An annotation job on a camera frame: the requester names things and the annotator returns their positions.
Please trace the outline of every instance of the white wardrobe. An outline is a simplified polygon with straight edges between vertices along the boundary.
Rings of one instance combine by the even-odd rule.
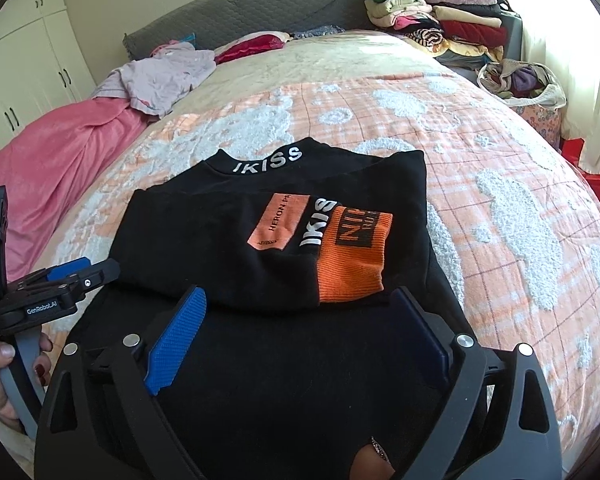
[[[94,88],[64,0],[8,0],[0,10],[0,149]]]

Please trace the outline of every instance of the metal screw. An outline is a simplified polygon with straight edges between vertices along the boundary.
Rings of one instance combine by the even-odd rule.
[[[64,347],[64,349],[62,350],[62,352],[64,353],[64,355],[73,355],[78,351],[78,345],[76,343],[69,343],[67,346]]]
[[[528,345],[526,343],[522,343],[522,345],[520,345],[518,347],[518,351],[522,354],[522,355],[526,355],[527,357],[529,357],[533,352],[534,349],[531,348],[531,345]]]
[[[474,345],[474,340],[467,334],[460,334],[456,337],[456,341],[463,348],[471,348]]]
[[[138,334],[129,334],[122,340],[124,346],[128,348],[133,348],[134,346],[137,346],[139,342],[140,336]]]

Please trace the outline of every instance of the headboard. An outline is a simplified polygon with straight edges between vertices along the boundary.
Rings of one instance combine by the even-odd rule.
[[[296,32],[337,25],[373,28],[363,0],[194,0],[165,14],[123,43],[133,59],[143,59],[169,40],[196,35],[196,47],[213,50],[250,32]]]

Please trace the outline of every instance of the blue textured pad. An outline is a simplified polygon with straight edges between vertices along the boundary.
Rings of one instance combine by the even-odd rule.
[[[422,314],[399,288],[392,292],[390,301],[391,304],[403,306],[411,320],[406,325],[405,336],[414,349],[413,354],[425,382],[439,391],[445,391],[450,381],[449,358],[442,343],[430,329]]]
[[[78,272],[79,270],[86,269],[91,265],[91,261],[88,258],[82,257],[77,260],[73,260],[72,262],[67,262],[62,265],[58,265],[51,269],[51,271],[46,276],[46,280],[48,282],[54,282],[55,280],[62,280],[66,278],[70,274]]]
[[[179,311],[149,352],[144,384],[152,396],[156,396],[161,388],[171,386],[202,320],[205,319],[206,295],[201,288],[190,291],[181,304]]]

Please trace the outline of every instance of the beige fleece bed cover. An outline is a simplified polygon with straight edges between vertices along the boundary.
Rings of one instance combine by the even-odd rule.
[[[91,186],[36,268],[106,258],[133,190],[220,147],[253,160],[307,135],[360,153],[424,151],[429,231],[465,315],[484,346],[534,346],[563,451],[581,449],[600,426],[600,204],[515,113],[385,34],[291,41],[219,66]],[[54,362],[79,315],[45,327]],[[0,436],[31,470],[32,444]]]

